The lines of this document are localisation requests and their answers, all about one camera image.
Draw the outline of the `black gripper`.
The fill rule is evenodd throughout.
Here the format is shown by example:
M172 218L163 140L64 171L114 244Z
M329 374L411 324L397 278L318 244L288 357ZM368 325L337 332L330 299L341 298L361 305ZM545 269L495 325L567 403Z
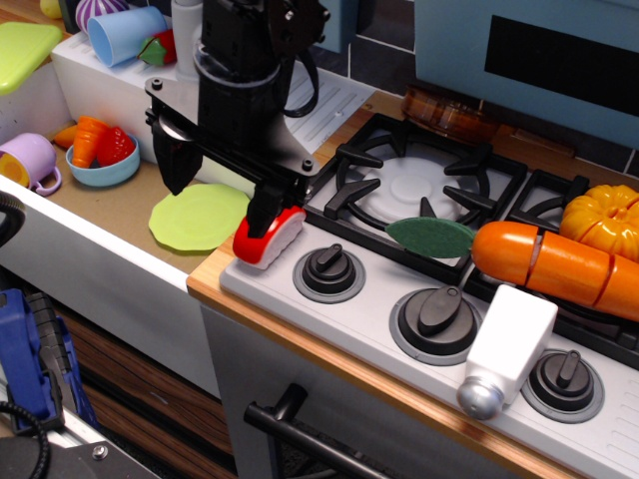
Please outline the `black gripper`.
M309 115L320 82L309 50L280 58L264 78L230 71L202 48L198 83L154 77L146 122L164 185L177 196L209 158L255 184L246 219L249 237L263 237L284 209L304 199L320 167L288 129L286 118Z

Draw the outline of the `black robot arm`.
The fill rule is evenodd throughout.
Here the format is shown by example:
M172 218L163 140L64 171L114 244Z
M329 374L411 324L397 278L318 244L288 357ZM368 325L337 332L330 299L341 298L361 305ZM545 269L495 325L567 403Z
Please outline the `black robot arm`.
M329 17L318 1L207 1L193 47L197 84L153 78L147 123L164 184L176 195L209 158L255 186L248 237L260 239L284 210L305 204L320 166L286 125L309 115L319 94L289 108L294 65L312 86L310 47Z

